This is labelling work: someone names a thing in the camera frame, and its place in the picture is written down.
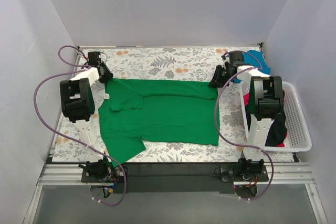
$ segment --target table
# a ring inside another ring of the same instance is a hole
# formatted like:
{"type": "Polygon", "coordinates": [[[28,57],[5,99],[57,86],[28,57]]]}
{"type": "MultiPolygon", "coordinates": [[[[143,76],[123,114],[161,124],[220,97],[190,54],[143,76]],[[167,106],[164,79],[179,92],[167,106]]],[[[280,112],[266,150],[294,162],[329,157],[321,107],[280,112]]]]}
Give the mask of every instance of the table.
{"type": "MultiPolygon", "coordinates": [[[[104,52],[102,60],[113,72],[115,78],[210,81],[216,66],[222,63],[221,55],[231,50],[258,50],[258,47],[239,48],[89,48],[90,51],[104,52]]],[[[84,64],[83,57],[79,63],[84,64]]],[[[96,105],[93,115],[94,128],[98,141],[102,144],[99,130],[98,108],[103,102],[104,85],[97,82],[92,86],[96,105]]],[[[219,103],[220,131],[230,141],[245,144],[245,130],[239,88],[231,83],[224,91],[219,103]]],[[[60,117],[58,130],[78,138],[72,123],[60,117]]],[[[130,162],[236,162],[240,158],[241,147],[227,144],[221,138],[218,146],[187,143],[158,143],[144,141],[146,150],[130,159],[130,162]]],[[[67,138],[56,136],[54,139],[53,162],[85,162],[85,149],[67,138]]],[[[292,162],[291,153],[271,152],[275,162],[292,162]]]]}

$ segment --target leaf print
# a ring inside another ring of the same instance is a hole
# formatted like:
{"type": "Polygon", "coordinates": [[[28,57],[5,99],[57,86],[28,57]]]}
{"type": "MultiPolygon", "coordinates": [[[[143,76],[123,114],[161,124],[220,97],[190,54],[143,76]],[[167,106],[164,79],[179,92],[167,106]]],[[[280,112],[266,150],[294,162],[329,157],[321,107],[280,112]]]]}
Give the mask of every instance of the leaf print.
{"type": "MultiPolygon", "coordinates": [[[[84,49],[83,52],[87,55],[89,51],[97,50],[99,49],[84,49]]],[[[103,51],[108,55],[106,64],[116,78],[210,81],[215,71],[215,66],[221,61],[220,55],[225,51],[233,50],[248,51],[259,49],[258,47],[104,48],[99,51],[103,51]],[[222,52],[219,54],[216,49],[221,49],[222,52]]],[[[79,64],[84,64],[85,62],[83,57],[79,57],[79,64]]],[[[91,88],[94,102],[99,107],[104,101],[104,85],[95,85],[91,88]]],[[[219,101],[219,114],[221,133],[234,143],[246,143],[238,84],[230,83],[230,86],[224,91],[219,101]]],[[[103,147],[104,143],[99,134],[99,116],[97,115],[98,110],[92,119],[94,128],[97,130],[98,141],[103,147]]],[[[73,124],[64,116],[60,119],[59,130],[69,136],[79,138],[73,124]]],[[[63,141],[61,138],[56,144],[57,140],[58,138],[55,137],[53,162],[86,161],[86,150],[81,145],[70,140],[63,141]]],[[[240,158],[240,151],[222,139],[219,139],[218,143],[218,146],[200,147],[200,145],[189,143],[144,141],[146,150],[133,157],[131,162],[237,162],[240,158]]],[[[270,155],[277,162],[293,161],[291,153],[270,152],[270,155]]]]}
{"type": "Polygon", "coordinates": [[[241,111],[231,111],[230,115],[224,115],[222,117],[222,122],[225,125],[230,125],[231,127],[244,125],[243,115],[241,111]]]}
{"type": "Polygon", "coordinates": [[[148,73],[155,76],[160,71],[161,71],[160,68],[152,68],[151,70],[148,71],[148,73]]]}
{"type": "Polygon", "coordinates": [[[163,48],[164,52],[176,52],[176,49],[175,48],[163,48]]]}
{"type": "Polygon", "coordinates": [[[166,71],[166,73],[164,74],[164,76],[166,76],[168,79],[173,79],[175,74],[172,70],[166,71]]]}
{"type": "Polygon", "coordinates": [[[164,56],[164,57],[157,57],[156,59],[153,60],[153,62],[151,63],[151,66],[153,67],[167,67],[170,64],[174,64],[176,62],[175,58],[173,58],[172,56],[168,57],[168,56],[164,56]]]}

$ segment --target white backdrop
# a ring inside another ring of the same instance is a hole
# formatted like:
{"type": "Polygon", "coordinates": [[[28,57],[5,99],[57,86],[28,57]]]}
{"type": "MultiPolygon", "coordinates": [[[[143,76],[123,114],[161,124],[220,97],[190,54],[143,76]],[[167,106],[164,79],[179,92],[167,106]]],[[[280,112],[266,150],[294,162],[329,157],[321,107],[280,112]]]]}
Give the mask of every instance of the white backdrop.
{"type": "MultiPolygon", "coordinates": [[[[44,78],[69,71],[57,50],[72,44],[51,0],[0,1],[0,223],[22,223],[49,153],[53,134],[35,114],[33,93],[44,78]]],[[[75,52],[65,52],[74,61],[75,52]]],[[[59,79],[38,96],[46,121],[56,126],[59,79]]]]}
{"type": "Polygon", "coordinates": [[[286,0],[52,0],[80,46],[265,41],[286,0]]]}
{"type": "Polygon", "coordinates": [[[265,42],[273,74],[293,83],[312,139],[299,153],[317,182],[329,223],[336,223],[336,1],[288,0],[265,42]]]}

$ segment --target white plastic basket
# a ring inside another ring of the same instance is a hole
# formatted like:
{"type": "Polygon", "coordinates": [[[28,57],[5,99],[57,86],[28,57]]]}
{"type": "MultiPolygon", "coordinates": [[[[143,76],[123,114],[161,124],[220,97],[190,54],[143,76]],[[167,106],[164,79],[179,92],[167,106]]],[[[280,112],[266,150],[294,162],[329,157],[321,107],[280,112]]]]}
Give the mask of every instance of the white plastic basket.
{"type": "MultiPolygon", "coordinates": [[[[296,90],[292,84],[285,81],[282,82],[282,89],[285,91],[285,102],[283,103],[283,107],[286,115],[285,126],[288,130],[287,138],[284,141],[285,147],[265,146],[264,150],[271,152],[307,152],[311,149],[311,139],[296,90]]],[[[239,84],[239,93],[245,133],[246,138],[248,138],[244,95],[249,93],[249,86],[246,83],[241,82],[239,84]]]]}

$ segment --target cable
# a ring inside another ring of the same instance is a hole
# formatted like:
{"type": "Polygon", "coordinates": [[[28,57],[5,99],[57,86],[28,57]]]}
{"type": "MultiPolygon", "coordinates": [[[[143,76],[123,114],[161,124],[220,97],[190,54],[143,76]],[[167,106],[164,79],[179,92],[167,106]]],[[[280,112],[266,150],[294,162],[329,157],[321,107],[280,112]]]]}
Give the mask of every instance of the cable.
{"type": "Polygon", "coordinates": [[[219,172],[219,175],[217,175],[217,174],[216,174],[217,169],[220,169],[220,167],[217,167],[217,168],[214,169],[214,174],[215,174],[215,176],[219,179],[220,182],[224,182],[224,183],[225,183],[225,181],[223,181],[223,180],[222,180],[222,177],[221,177],[221,176],[224,174],[224,172],[222,172],[222,173],[219,172]]]}
{"type": "Polygon", "coordinates": [[[256,195],[251,191],[250,188],[248,188],[248,187],[244,187],[244,190],[245,190],[245,192],[247,192],[248,194],[252,195],[253,197],[256,196],[256,195]]]}
{"type": "Polygon", "coordinates": [[[88,63],[89,63],[88,61],[85,62],[84,65],[80,69],[84,69],[85,67],[87,67],[88,63]]]}
{"type": "MultiPolygon", "coordinates": [[[[91,66],[74,65],[74,64],[71,64],[71,63],[65,61],[65,60],[62,58],[62,56],[60,55],[60,52],[62,51],[63,48],[74,48],[74,49],[78,50],[79,52],[81,52],[82,55],[84,55],[84,53],[83,53],[81,50],[79,50],[78,48],[74,47],[74,46],[63,46],[63,47],[61,47],[61,48],[58,50],[58,57],[59,57],[64,63],[66,63],[66,64],[68,64],[68,65],[70,65],[70,66],[73,66],[73,67],[83,67],[83,66],[84,66],[84,67],[87,68],[87,69],[90,69],[90,68],[91,68],[91,66]]],[[[81,145],[83,145],[83,146],[85,146],[85,147],[87,147],[87,148],[93,150],[94,152],[96,152],[96,153],[98,153],[98,154],[100,154],[100,155],[102,155],[102,156],[104,156],[104,157],[106,157],[106,158],[111,159],[112,161],[114,161],[114,162],[117,163],[117,165],[120,167],[120,169],[121,169],[121,171],[123,172],[123,174],[126,174],[125,171],[124,171],[124,168],[121,166],[121,164],[120,164],[117,160],[115,160],[113,157],[111,157],[111,156],[109,156],[109,155],[107,155],[107,154],[105,154],[105,153],[103,153],[103,152],[100,152],[99,150],[96,150],[95,148],[93,148],[92,146],[90,146],[90,145],[88,145],[88,144],[82,142],[81,140],[78,140],[78,139],[75,139],[75,138],[73,138],[73,137],[67,136],[67,135],[65,135],[65,134],[63,134],[63,133],[61,133],[61,132],[55,130],[53,127],[51,127],[51,126],[50,126],[50,125],[49,125],[49,124],[42,118],[42,116],[41,116],[41,114],[40,114],[40,111],[38,110],[38,106],[37,106],[37,93],[38,93],[39,88],[40,88],[46,81],[51,80],[51,79],[53,79],[53,78],[55,78],[55,77],[66,76],[66,75],[69,75],[69,74],[80,73],[80,72],[83,72],[83,71],[85,71],[85,70],[77,70],[77,71],[73,71],[73,72],[59,73],[59,74],[56,74],[56,75],[54,75],[54,76],[50,76],[50,77],[46,78],[45,80],[43,80],[42,82],[40,82],[40,83],[37,85],[37,87],[36,87],[36,89],[35,89],[35,91],[34,91],[34,108],[35,108],[36,114],[37,114],[38,118],[40,119],[40,121],[42,122],[42,124],[43,124],[46,128],[48,128],[48,129],[51,130],[52,132],[54,132],[54,133],[56,133],[56,134],[58,134],[58,135],[60,135],[60,136],[62,136],[62,137],[65,137],[65,138],[70,139],[70,140],[72,140],[72,141],[74,141],[74,142],[76,142],[76,143],[79,143],[79,144],[81,144],[81,145]]],[[[119,200],[117,203],[112,204],[112,203],[110,203],[110,202],[107,202],[107,201],[98,199],[98,198],[96,198],[96,197],[93,197],[93,199],[97,200],[98,202],[102,202],[102,203],[104,203],[104,204],[106,204],[106,205],[109,205],[109,206],[114,207],[114,206],[119,205],[119,204],[122,202],[122,200],[124,199],[125,194],[126,194],[126,189],[127,189],[127,181],[126,181],[126,176],[124,176],[124,190],[123,190],[123,193],[122,193],[122,196],[121,196],[120,200],[119,200]]]]}
{"type": "Polygon", "coordinates": [[[83,56],[83,58],[86,60],[86,63],[87,63],[87,62],[88,62],[88,57],[86,57],[85,55],[82,55],[82,56],[83,56]]]}
{"type": "Polygon", "coordinates": [[[261,149],[260,147],[258,147],[258,146],[254,146],[254,145],[244,145],[244,144],[235,144],[235,143],[232,143],[232,142],[230,142],[229,140],[227,140],[227,139],[225,138],[225,136],[223,136],[223,135],[221,134],[220,130],[219,130],[219,126],[218,126],[218,123],[217,123],[217,110],[218,110],[218,106],[219,106],[219,99],[221,98],[221,96],[222,96],[222,94],[223,94],[223,91],[224,91],[225,88],[228,86],[228,84],[230,83],[230,81],[233,80],[234,78],[236,78],[237,75],[239,75],[239,74],[241,74],[241,73],[243,73],[243,72],[252,70],[252,69],[254,69],[254,67],[244,69],[244,70],[242,70],[242,71],[240,71],[240,72],[237,72],[237,73],[234,74],[231,78],[228,79],[228,81],[224,84],[222,90],[221,90],[221,91],[219,92],[219,94],[218,94],[218,97],[217,97],[217,100],[216,100],[216,104],[215,104],[215,113],[214,113],[214,119],[215,119],[215,127],[216,127],[216,131],[217,131],[217,133],[219,134],[219,136],[220,136],[226,143],[231,144],[231,145],[233,145],[233,146],[238,146],[238,147],[249,147],[249,148],[255,148],[255,149],[257,149],[257,150],[260,150],[262,153],[264,153],[264,154],[268,157],[269,162],[270,162],[270,164],[271,164],[271,168],[272,168],[271,177],[270,177],[270,179],[269,179],[269,182],[268,182],[268,184],[267,184],[265,190],[262,191],[262,192],[261,192],[258,196],[256,196],[255,198],[252,198],[252,199],[242,198],[242,199],[244,199],[244,200],[255,200],[255,199],[258,199],[258,198],[260,198],[262,195],[264,195],[264,193],[268,190],[268,188],[270,187],[270,185],[271,185],[271,183],[272,183],[273,177],[274,177],[274,165],[273,165],[273,161],[272,161],[271,157],[268,155],[268,153],[265,152],[264,150],[262,150],[262,149],[261,149]]]}
{"type": "Polygon", "coordinates": [[[100,179],[99,179],[99,181],[100,181],[100,182],[106,182],[106,181],[109,181],[110,178],[111,178],[111,176],[112,176],[112,171],[110,171],[110,176],[109,176],[106,180],[100,180],[100,179]]]}
{"type": "Polygon", "coordinates": [[[247,185],[243,185],[243,186],[245,186],[245,187],[249,187],[249,186],[252,184],[252,182],[253,182],[253,178],[251,179],[251,181],[250,181],[249,184],[247,184],[247,185]]]}
{"type": "Polygon", "coordinates": [[[237,175],[237,178],[240,179],[240,181],[243,181],[243,182],[249,182],[248,179],[244,179],[243,177],[240,177],[239,175],[237,175]]]}
{"type": "Polygon", "coordinates": [[[256,175],[256,181],[252,186],[255,186],[257,184],[257,182],[258,182],[258,175],[256,175]]]}
{"type": "Polygon", "coordinates": [[[73,48],[73,49],[77,50],[77,53],[80,52],[80,53],[83,55],[83,58],[84,58],[84,59],[88,60],[88,58],[85,56],[85,54],[83,53],[83,51],[80,50],[78,47],[74,47],[74,46],[71,46],[71,45],[66,45],[66,46],[62,46],[62,47],[60,47],[59,50],[58,50],[58,57],[59,57],[59,58],[61,59],[61,61],[63,61],[65,64],[68,64],[68,65],[73,66],[73,67],[77,67],[77,65],[65,61],[65,60],[60,56],[60,53],[61,53],[61,51],[62,51],[64,48],[73,48]]]}
{"type": "Polygon", "coordinates": [[[108,58],[107,54],[105,54],[104,52],[100,52],[100,53],[106,56],[106,60],[104,62],[106,64],[106,61],[107,61],[107,58],[108,58]]]}
{"type": "Polygon", "coordinates": [[[103,188],[103,193],[104,193],[104,198],[107,198],[108,196],[106,196],[106,194],[105,194],[105,188],[103,188]]]}
{"type": "Polygon", "coordinates": [[[231,54],[231,53],[233,53],[233,52],[242,52],[242,53],[244,53],[244,54],[250,55],[252,58],[254,58],[254,59],[258,62],[259,66],[260,66],[259,69],[260,69],[260,70],[263,69],[263,66],[262,66],[261,62],[257,59],[257,57],[255,57],[254,55],[250,54],[249,52],[245,52],[245,51],[241,51],[241,50],[234,50],[234,51],[230,51],[230,52],[226,52],[226,53],[224,53],[223,56],[225,56],[225,55],[229,55],[229,54],[231,54]]]}
{"type": "Polygon", "coordinates": [[[117,185],[118,183],[118,179],[114,182],[114,185],[112,186],[112,190],[115,188],[115,186],[117,185]]]}

